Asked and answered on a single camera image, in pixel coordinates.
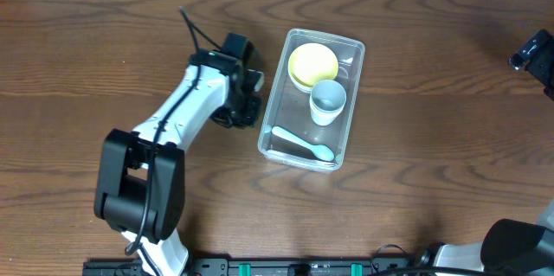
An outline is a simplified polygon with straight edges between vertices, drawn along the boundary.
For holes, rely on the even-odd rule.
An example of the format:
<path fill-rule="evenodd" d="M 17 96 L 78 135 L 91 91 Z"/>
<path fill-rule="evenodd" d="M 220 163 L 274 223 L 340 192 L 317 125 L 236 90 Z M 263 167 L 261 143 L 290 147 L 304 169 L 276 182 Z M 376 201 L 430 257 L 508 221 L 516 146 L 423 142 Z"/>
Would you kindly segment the white cup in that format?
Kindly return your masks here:
<path fill-rule="evenodd" d="M 317 106 L 311 105 L 311 118 L 316 125 L 327 126 L 330 125 L 338 115 L 343 111 L 343 107 L 340 107 L 333 111 L 327 111 Z"/>

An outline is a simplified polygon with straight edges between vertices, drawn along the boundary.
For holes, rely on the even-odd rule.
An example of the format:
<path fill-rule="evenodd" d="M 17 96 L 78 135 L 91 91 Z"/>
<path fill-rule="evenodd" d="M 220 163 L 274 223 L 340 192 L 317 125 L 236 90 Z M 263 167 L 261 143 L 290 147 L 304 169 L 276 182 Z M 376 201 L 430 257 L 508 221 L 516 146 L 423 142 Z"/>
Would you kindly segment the white bowl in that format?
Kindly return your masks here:
<path fill-rule="evenodd" d="M 312 91 L 312 87 L 305 86 L 301 82 L 297 81 L 297 79 L 295 78 L 295 76 L 291 72 L 288 72 L 288 76 L 291 79 L 294 86 L 297 89 L 299 89 L 302 93 L 310 93 Z"/>

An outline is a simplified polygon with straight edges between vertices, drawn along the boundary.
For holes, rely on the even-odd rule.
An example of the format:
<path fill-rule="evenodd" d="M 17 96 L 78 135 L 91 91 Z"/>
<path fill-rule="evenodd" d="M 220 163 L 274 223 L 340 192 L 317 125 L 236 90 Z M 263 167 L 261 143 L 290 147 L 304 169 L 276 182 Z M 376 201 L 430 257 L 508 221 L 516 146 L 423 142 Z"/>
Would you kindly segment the grey cup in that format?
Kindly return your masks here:
<path fill-rule="evenodd" d="M 322 80 L 311 91 L 310 100 L 314 108 L 321 112 L 336 112 L 346 103 L 346 91 L 335 80 Z"/>

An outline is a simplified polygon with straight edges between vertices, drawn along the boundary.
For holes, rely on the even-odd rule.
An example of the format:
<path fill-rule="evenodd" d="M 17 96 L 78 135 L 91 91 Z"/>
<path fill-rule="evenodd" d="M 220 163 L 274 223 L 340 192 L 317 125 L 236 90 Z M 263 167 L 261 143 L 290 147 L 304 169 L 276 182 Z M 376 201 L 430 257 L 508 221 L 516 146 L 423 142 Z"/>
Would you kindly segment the clear plastic container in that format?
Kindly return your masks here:
<path fill-rule="evenodd" d="M 312 121 L 309 94 L 297 89 L 288 76 L 288 60 L 291 53 L 297 47 L 311 42 L 327 46 L 337 56 L 336 81 L 345 89 L 347 96 L 343 111 L 327 126 L 316 125 Z M 365 45 L 351 38 L 309 29 L 291 29 L 284 42 L 267 101 L 258 140 L 259 151 L 264 156 L 268 150 L 276 150 L 307 159 L 317 159 L 308 149 L 273 135 L 272 127 L 280 126 L 310 144 L 323 144 L 329 147 L 335 155 L 331 162 L 341 167 L 363 71 L 364 53 Z"/>

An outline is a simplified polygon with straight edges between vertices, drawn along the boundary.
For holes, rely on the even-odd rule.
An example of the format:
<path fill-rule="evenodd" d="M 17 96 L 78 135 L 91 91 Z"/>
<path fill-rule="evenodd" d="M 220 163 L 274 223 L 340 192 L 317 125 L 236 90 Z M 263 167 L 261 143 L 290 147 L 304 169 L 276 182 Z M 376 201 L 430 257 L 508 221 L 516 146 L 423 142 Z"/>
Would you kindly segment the white plastic fork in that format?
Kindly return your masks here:
<path fill-rule="evenodd" d="M 318 159 L 307 159 L 276 150 L 268 150 L 265 153 L 265 158 L 270 161 L 275 161 L 279 164 L 290 165 L 305 170 L 327 172 L 334 171 L 340 168 L 340 165 L 334 162 L 325 162 Z"/>

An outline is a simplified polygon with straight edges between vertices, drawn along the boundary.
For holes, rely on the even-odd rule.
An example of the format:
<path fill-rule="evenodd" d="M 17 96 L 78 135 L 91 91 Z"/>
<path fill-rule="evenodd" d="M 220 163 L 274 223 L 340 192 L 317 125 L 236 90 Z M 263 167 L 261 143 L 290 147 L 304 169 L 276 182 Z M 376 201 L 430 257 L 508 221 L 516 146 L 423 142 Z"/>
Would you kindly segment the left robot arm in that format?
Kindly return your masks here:
<path fill-rule="evenodd" d="M 209 119 L 226 128 L 255 123 L 263 74 L 249 68 L 250 42 L 190 57 L 174 93 L 131 132 L 104 140 L 94 198 L 95 215 L 129 240 L 150 275 L 181 275 L 189 252 L 177 224 L 184 209 L 185 153 Z"/>

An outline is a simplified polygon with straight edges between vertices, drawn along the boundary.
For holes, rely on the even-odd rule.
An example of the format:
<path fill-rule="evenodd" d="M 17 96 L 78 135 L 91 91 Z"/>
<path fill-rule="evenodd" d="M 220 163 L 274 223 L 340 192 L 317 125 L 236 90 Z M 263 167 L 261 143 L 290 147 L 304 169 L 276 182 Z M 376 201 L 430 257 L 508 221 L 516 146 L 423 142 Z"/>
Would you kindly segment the yellow bowl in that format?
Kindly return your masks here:
<path fill-rule="evenodd" d="M 305 86 L 314 87 L 322 80 L 338 75 L 338 58 L 327 46 L 306 43 L 297 47 L 288 60 L 288 71 Z"/>

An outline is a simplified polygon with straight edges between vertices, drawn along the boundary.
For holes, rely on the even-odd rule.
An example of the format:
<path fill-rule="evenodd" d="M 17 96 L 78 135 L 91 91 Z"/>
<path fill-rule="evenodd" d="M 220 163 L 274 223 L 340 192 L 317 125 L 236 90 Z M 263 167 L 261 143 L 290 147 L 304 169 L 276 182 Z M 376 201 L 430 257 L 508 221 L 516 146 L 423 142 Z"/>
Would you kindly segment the mint green spoon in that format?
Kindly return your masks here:
<path fill-rule="evenodd" d="M 310 144 L 280 126 L 273 126 L 271 132 L 278 138 L 308 149 L 319 160 L 331 162 L 335 158 L 334 152 L 329 147 L 323 144 Z"/>

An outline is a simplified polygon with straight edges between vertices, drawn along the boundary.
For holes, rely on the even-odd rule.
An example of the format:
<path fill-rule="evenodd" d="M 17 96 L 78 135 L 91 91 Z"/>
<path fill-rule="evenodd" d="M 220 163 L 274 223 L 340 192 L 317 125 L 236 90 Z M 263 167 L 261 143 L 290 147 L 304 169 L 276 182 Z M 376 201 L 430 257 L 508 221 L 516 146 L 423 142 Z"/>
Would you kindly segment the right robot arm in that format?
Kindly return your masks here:
<path fill-rule="evenodd" d="M 509 59 L 516 70 L 525 70 L 553 97 L 553 34 L 541 29 Z M 549 204 L 534 224 L 501 219 L 482 242 L 441 244 L 423 251 L 417 260 L 429 275 L 552 275 L 553 205 Z"/>

